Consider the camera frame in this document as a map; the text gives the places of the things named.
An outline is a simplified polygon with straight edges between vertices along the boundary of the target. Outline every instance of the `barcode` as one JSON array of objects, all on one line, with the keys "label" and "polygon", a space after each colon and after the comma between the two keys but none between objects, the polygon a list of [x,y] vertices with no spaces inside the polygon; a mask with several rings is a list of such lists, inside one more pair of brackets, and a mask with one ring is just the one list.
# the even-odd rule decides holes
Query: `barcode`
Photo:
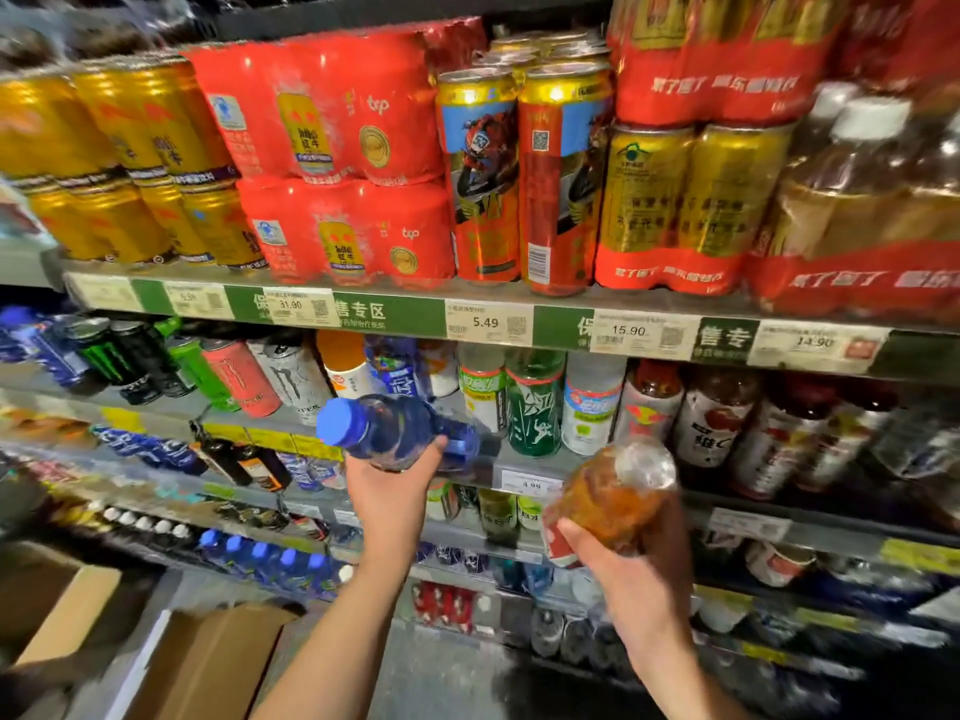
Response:
[{"label": "barcode", "polygon": [[550,151],[550,132],[549,131],[534,131],[534,151],[535,152]]},{"label": "barcode", "polygon": [[507,316],[507,335],[523,336],[527,332],[527,318],[524,315]]},{"label": "barcode", "polygon": [[669,325],[663,326],[660,331],[660,345],[662,347],[676,347],[684,342],[685,328],[675,328]]},{"label": "barcode", "polygon": [[550,248],[541,244],[527,245],[527,277],[540,285],[550,284]]}]

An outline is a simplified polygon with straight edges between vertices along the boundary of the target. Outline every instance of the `bottle cap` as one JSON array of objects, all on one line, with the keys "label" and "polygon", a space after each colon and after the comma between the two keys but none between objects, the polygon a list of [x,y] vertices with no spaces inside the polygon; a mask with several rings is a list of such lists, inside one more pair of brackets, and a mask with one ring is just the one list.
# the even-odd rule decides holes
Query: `bottle cap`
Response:
[{"label": "bottle cap", "polygon": [[860,94],[860,86],[847,80],[825,80],[817,86],[817,99],[810,117],[821,121],[833,121],[847,102]]},{"label": "bottle cap", "polygon": [[367,410],[356,399],[330,399],[317,412],[317,439],[331,447],[353,447],[369,426]]},{"label": "bottle cap", "polygon": [[843,141],[886,141],[899,136],[912,103],[904,98],[866,95],[846,103],[830,136]]},{"label": "bottle cap", "polygon": [[219,538],[220,538],[220,531],[215,531],[212,528],[208,531],[203,531],[203,535],[199,537],[199,547],[210,548],[211,545],[217,543],[217,540]]}]

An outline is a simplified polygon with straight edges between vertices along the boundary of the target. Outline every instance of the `green bottle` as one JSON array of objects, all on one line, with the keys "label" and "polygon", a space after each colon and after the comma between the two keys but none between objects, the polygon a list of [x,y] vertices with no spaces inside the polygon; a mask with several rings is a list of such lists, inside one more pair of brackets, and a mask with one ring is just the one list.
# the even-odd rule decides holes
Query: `green bottle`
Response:
[{"label": "green bottle", "polygon": [[507,437],[521,455],[546,457],[560,448],[567,353],[507,349]]}]

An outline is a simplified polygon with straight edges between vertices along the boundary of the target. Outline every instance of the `price tag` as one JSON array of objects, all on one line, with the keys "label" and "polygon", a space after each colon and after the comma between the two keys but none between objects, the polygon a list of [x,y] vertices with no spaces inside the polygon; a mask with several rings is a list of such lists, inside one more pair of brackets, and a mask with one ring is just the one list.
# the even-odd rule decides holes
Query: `price tag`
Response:
[{"label": "price tag", "polygon": [[741,607],[749,609],[754,605],[754,597],[746,593],[737,593],[736,591],[727,591],[725,588],[714,588],[713,586],[693,586],[694,593],[702,599],[713,599],[722,601],[731,607]]},{"label": "price tag", "polygon": [[353,526],[354,528],[362,527],[360,525],[360,518],[357,517],[357,513],[352,512],[350,510],[341,510],[341,509],[334,508],[333,518],[334,520],[336,520],[338,523],[341,523],[342,525],[350,525],[350,526]]},{"label": "price tag", "polygon": [[511,469],[500,471],[500,486],[504,493],[535,497],[540,500],[554,498],[564,491],[564,481],[555,477],[538,477]]},{"label": "price tag", "polygon": [[942,545],[887,538],[880,546],[880,559],[888,564],[906,566],[919,571],[960,576],[960,548],[946,548]]},{"label": "price tag", "polygon": [[217,440],[229,440],[241,445],[251,443],[247,430],[237,424],[204,424],[203,430]]},{"label": "price tag", "polygon": [[798,320],[763,320],[747,356],[752,367],[866,374],[890,328]]},{"label": "price tag", "polygon": [[593,311],[590,351],[690,361],[699,329],[700,315],[597,308]]},{"label": "price tag", "polygon": [[812,608],[798,608],[794,617],[807,624],[819,624],[822,627],[839,629],[841,632],[859,632],[860,620],[855,616],[844,616],[842,613],[815,611]]},{"label": "price tag", "polygon": [[312,538],[298,537],[296,535],[282,535],[280,545],[284,548],[293,548],[303,553],[323,553],[324,544],[319,540]]},{"label": "price tag", "polygon": [[534,345],[534,307],[481,300],[446,301],[446,338],[474,344]]},{"label": "price tag", "polygon": [[134,284],[126,275],[67,272],[66,277],[88,308],[145,313]]},{"label": "price tag", "polygon": [[205,496],[219,497],[221,500],[233,500],[237,491],[228,484],[203,483]]},{"label": "price tag", "polygon": [[330,288],[264,288],[270,319],[278,326],[339,328],[340,315]]},{"label": "price tag", "polygon": [[316,436],[294,435],[296,453],[307,457],[317,457],[321,460],[334,460],[342,463],[344,453],[340,447],[331,447],[324,444]]},{"label": "price tag", "polygon": [[246,430],[246,434],[248,434],[249,438],[253,440],[253,443],[259,447],[269,447],[270,449],[275,449],[277,452],[297,452],[293,435],[288,435],[285,432],[274,432],[270,429],[255,429],[250,427]]},{"label": "price tag", "polygon": [[322,520],[324,517],[320,513],[320,508],[316,505],[306,505],[306,503],[287,503],[287,510],[296,516],[306,516],[306,518],[315,518]]},{"label": "price tag", "polygon": [[220,283],[163,283],[174,313],[184,318],[234,321],[227,289]]},{"label": "price tag", "polygon": [[136,411],[120,407],[101,407],[100,414],[103,421],[114,429],[125,429],[127,432],[137,432],[141,435],[147,434],[143,421],[140,419],[140,414]]},{"label": "price tag", "polygon": [[774,665],[789,666],[790,657],[786,652],[781,652],[770,647],[762,647],[760,644],[751,644],[749,641],[741,641],[740,649],[747,657],[753,657],[755,660],[766,660]]},{"label": "price tag", "polygon": [[66,399],[39,393],[33,395],[33,403],[36,405],[36,410],[42,415],[62,417],[66,420],[78,419],[73,405]]},{"label": "price tag", "polygon": [[735,536],[746,536],[759,541],[776,543],[784,539],[791,525],[793,525],[793,521],[786,517],[714,508],[713,512],[710,513],[710,520],[707,522],[706,528],[719,533],[733,533]]}]

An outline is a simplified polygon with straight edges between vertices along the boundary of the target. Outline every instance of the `person's left hand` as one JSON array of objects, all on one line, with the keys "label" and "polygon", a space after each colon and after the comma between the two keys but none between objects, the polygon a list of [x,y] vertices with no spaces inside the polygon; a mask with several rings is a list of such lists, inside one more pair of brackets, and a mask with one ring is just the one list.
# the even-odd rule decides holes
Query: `person's left hand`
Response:
[{"label": "person's left hand", "polygon": [[447,438],[427,445],[413,466],[384,472],[346,455],[346,490],[363,524],[364,559],[406,573],[417,551],[426,515],[426,491],[443,457]]}]

